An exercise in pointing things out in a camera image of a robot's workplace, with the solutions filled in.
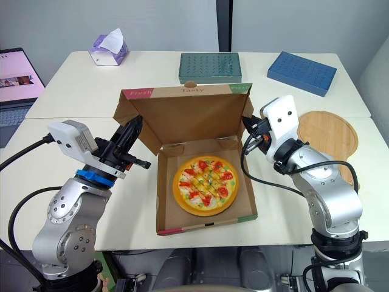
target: blue ring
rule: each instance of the blue ring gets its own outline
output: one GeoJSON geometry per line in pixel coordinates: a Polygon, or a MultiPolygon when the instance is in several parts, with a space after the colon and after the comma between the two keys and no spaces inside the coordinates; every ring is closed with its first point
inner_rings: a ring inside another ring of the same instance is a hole
{"type": "Polygon", "coordinates": [[[75,172],[76,175],[80,175],[90,181],[95,181],[97,183],[100,183],[100,184],[104,184],[105,186],[107,187],[113,187],[114,186],[114,182],[113,181],[110,181],[109,179],[106,179],[100,175],[98,175],[97,173],[95,172],[92,172],[90,170],[77,170],[75,172]]]}

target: laptop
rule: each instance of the laptop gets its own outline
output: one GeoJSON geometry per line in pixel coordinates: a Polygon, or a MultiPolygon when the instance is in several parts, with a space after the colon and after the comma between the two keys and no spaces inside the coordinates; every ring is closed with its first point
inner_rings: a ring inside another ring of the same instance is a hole
{"type": "Polygon", "coordinates": [[[7,145],[43,90],[22,48],[0,50],[0,148],[7,145]]]}

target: white table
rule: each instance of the white table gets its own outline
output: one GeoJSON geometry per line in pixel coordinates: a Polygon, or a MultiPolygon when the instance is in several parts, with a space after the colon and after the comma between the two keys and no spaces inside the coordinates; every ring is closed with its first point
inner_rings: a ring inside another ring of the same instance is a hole
{"type": "MultiPolygon", "coordinates": [[[[3,161],[47,133],[47,124],[64,119],[27,119],[2,151],[3,161]]],[[[94,136],[110,138],[117,128],[112,118],[79,118],[94,136]]],[[[373,121],[368,117],[346,120],[359,136],[359,147],[349,158],[358,174],[363,202],[361,229],[369,241],[389,239],[389,150],[373,121]]],[[[311,220],[305,199],[285,190],[253,182],[258,219],[184,234],[156,235],[157,158],[137,141],[131,154],[151,162],[149,170],[134,166],[112,189],[105,213],[98,223],[97,250],[154,249],[203,246],[290,245],[311,243],[311,220]]],[[[253,151],[248,161],[252,175],[292,186],[288,177],[273,171],[264,155],[253,151]]],[[[30,192],[61,186],[82,164],[68,158],[55,143],[43,145],[8,166],[0,175],[0,237],[7,238],[7,223],[16,204],[30,192]]],[[[21,249],[31,249],[43,226],[53,193],[30,200],[16,220],[16,240],[21,249]]]]}
{"type": "MultiPolygon", "coordinates": [[[[239,53],[243,79],[253,83],[251,99],[260,108],[292,94],[298,114],[330,111],[342,117],[370,117],[336,54],[298,54],[337,68],[325,97],[266,77],[278,53],[239,53]]],[[[180,86],[181,52],[130,52],[120,66],[96,66],[88,52],[71,53],[27,114],[43,117],[112,117],[121,89],[180,86]]]]}

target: laptop screen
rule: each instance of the laptop screen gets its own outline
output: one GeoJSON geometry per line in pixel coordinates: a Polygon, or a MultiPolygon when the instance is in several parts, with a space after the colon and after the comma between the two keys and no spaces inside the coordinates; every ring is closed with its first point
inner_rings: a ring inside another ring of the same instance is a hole
{"type": "Polygon", "coordinates": [[[22,49],[0,52],[0,102],[35,99],[44,85],[22,49]]]}

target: blue box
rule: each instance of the blue box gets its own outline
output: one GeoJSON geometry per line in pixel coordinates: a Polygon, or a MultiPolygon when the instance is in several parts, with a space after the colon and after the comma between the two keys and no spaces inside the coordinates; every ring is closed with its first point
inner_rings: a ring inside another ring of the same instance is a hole
{"type": "Polygon", "coordinates": [[[267,71],[267,76],[305,91],[325,96],[336,68],[282,52],[267,71]]]}

